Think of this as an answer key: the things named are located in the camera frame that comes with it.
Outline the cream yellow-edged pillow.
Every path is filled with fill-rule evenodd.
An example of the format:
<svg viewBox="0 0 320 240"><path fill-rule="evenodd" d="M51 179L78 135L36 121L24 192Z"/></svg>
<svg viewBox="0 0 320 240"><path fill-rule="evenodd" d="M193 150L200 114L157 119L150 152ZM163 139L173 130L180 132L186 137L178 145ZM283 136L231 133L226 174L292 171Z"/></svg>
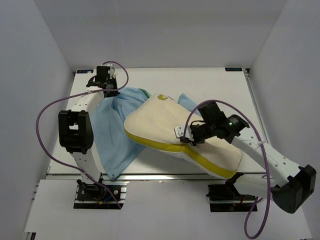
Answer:
<svg viewBox="0 0 320 240"><path fill-rule="evenodd" d="M186 122L201 121L201 116L171 97L154 94L126 117L124 131L138 144L186 160L212 176L231 178L238 171L242 151L216 136L193 146Z"/></svg>

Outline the light blue pillowcase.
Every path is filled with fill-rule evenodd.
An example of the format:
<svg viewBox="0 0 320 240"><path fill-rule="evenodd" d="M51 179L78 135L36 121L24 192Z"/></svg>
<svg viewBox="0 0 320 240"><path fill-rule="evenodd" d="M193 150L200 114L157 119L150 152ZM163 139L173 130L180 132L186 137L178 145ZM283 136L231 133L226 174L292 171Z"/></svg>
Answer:
<svg viewBox="0 0 320 240"><path fill-rule="evenodd" d="M113 181L123 173L191 174L200 170L184 159L145 147L126 135L125 119L150 97L144 89L126 87L118 96L105 98L90 117L101 164Z"/></svg>

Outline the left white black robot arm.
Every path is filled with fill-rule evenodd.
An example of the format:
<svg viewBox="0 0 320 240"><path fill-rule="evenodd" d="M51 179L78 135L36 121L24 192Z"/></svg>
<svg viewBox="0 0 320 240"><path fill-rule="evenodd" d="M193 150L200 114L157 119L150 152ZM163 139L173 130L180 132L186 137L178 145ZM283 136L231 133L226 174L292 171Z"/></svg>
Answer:
<svg viewBox="0 0 320 240"><path fill-rule="evenodd" d="M90 184L88 193L99 200L105 196L106 187L102 182L102 173L98 170L92 153L94 133L90 116L98 104L105 98L119 94L112 64L98 66L96 75L86 85L86 92L68 110L58 114L59 143L73 157L81 173L81 181Z"/></svg>

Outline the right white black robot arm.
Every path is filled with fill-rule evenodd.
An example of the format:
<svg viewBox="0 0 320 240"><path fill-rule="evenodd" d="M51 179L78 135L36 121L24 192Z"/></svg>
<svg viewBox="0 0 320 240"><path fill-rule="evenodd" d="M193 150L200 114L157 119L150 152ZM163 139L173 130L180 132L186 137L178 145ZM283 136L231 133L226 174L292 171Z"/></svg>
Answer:
<svg viewBox="0 0 320 240"><path fill-rule="evenodd" d="M293 214L313 194L317 171L311 165L301 166L264 142L257 128L236 107L227 117L218 107L220 100L205 100L189 114L181 142L193 146L217 137L250 156L267 174L267 198L283 211Z"/></svg>

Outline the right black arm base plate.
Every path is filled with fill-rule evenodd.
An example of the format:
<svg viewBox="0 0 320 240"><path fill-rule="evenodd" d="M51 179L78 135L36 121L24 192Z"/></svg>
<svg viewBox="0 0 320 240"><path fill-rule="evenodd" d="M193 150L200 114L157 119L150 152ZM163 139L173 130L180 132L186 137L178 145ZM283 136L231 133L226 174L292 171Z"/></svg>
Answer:
<svg viewBox="0 0 320 240"><path fill-rule="evenodd" d="M226 184L208 185L206 197L211 213L247 213L256 199L253 195L240 194Z"/></svg>

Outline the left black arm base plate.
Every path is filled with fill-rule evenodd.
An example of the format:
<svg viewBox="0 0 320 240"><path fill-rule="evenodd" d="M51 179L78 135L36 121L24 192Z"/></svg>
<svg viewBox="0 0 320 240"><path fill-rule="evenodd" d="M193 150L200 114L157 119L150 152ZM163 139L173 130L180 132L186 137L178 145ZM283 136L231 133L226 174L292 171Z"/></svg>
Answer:
<svg viewBox="0 0 320 240"><path fill-rule="evenodd" d="M127 187L125 185L106 185L119 205L122 207L126 198ZM103 187L96 184L78 183L74 209L82 210L120 210L112 195Z"/></svg>

